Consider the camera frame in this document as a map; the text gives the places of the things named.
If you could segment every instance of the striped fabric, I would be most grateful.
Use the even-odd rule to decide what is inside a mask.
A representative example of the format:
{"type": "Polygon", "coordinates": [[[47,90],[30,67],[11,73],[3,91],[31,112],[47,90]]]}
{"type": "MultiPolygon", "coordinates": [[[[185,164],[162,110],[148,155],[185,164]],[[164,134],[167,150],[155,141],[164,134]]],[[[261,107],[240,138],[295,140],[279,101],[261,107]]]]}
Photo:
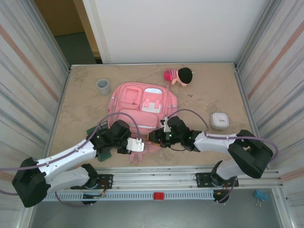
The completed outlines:
{"type": "Polygon", "coordinates": [[[171,81],[176,79],[177,74],[178,74],[178,70],[171,70],[171,81]]]}
{"type": "Polygon", "coordinates": [[[240,76],[262,137],[281,150],[278,168],[304,227],[304,1],[282,0],[240,76]]]}
{"type": "MultiPolygon", "coordinates": [[[[0,167],[45,154],[68,66],[32,1],[0,2],[0,167]]],[[[0,188],[15,192],[15,172],[0,172],[0,188]]],[[[16,227],[23,205],[0,194],[0,227],[16,227]]]]}

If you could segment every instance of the pink plush doll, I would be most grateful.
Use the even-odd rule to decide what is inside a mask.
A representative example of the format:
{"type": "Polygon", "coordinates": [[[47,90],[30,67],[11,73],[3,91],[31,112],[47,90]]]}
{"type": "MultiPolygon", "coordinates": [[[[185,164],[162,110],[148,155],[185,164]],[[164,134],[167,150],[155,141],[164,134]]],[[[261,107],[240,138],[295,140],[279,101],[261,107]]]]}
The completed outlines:
{"type": "Polygon", "coordinates": [[[192,71],[187,67],[179,70],[166,70],[163,76],[165,80],[171,82],[172,85],[178,82],[181,83],[182,86],[186,86],[192,81],[192,71]]]}

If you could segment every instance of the blue clip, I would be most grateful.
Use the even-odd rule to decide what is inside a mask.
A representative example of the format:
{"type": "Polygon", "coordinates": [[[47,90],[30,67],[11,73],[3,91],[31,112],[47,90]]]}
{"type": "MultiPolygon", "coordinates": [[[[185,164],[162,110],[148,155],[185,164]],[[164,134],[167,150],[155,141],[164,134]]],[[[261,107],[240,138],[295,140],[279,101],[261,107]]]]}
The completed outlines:
{"type": "Polygon", "coordinates": [[[269,200],[268,194],[259,190],[256,190],[255,197],[264,202],[269,200]]]}

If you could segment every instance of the red block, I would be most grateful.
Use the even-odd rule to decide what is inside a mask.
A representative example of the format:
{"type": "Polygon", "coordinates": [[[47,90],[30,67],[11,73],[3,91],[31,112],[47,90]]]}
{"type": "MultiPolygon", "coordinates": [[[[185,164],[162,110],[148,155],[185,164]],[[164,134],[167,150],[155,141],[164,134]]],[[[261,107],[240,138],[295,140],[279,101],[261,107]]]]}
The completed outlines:
{"type": "Polygon", "coordinates": [[[163,192],[155,192],[153,198],[154,200],[164,200],[165,194],[163,192]]]}

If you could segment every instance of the backpack pocket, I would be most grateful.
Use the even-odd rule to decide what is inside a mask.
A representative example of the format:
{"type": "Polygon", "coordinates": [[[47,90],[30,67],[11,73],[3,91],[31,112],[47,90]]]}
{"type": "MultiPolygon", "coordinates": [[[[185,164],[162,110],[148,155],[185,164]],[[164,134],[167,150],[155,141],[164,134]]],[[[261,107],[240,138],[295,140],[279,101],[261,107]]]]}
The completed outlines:
{"type": "MultiPolygon", "coordinates": [[[[150,132],[157,129],[159,120],[158,120],[157,115],[154,113],[142,112],[142,111],[132,110],[132,109],[122,109],[122,110],[120,110],[120,112],[129,114],[130,116],[133,117],[133,119],[135,120],[135,122],[139,128],[139,132],[142,135],[147,135],[150,132]]],[[[120,115],[118,115],[117,119],[123,120],[126,123],[128,123],[130,126],[130,131],[132,133],[137,133],[137,130],[136,130],[136,127],[135,127],[133,121],[128,116],[120,114],[120,115]]]]}
{"type": "Polygon", "coordinates": [[[120,106],[123,108],[138,109],[143,91],[140,87],[127,85],[123,88],[120,106]]]}
{"type": "Polygon", "coordinates": [[[146,88],[142,95],[140,110],[149,113],[161,113],[162,90],[157,88],[146,88]]]}

